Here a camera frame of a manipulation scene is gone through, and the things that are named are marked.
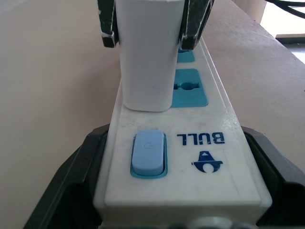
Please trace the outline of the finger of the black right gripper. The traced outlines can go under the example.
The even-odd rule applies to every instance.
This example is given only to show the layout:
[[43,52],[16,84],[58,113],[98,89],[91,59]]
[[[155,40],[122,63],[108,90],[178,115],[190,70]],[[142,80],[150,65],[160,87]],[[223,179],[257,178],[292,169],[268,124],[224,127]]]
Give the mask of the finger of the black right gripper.
[[185,0],[179,34],[179,50],[192,51],[200,41],[214,0]]
[[119,41],[114,0],[97,0],[104,47],[115,48]]

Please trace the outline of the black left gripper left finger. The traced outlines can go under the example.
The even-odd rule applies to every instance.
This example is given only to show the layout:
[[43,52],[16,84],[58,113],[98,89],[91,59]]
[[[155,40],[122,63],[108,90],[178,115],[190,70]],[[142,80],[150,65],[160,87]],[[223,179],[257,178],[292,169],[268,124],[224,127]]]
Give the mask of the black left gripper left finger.
[[24,228],[96,229],[101,225],[93,197],[109,127],[95,128],[59,167]]

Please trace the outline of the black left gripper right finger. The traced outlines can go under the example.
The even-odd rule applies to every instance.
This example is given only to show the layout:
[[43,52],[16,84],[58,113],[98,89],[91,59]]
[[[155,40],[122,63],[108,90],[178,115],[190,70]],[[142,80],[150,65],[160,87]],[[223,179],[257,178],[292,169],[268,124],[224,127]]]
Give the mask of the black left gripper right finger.
[[242,127],[272,198],[256,225],[265,229],[305,227],[305,173],[283,156],[262,133]]

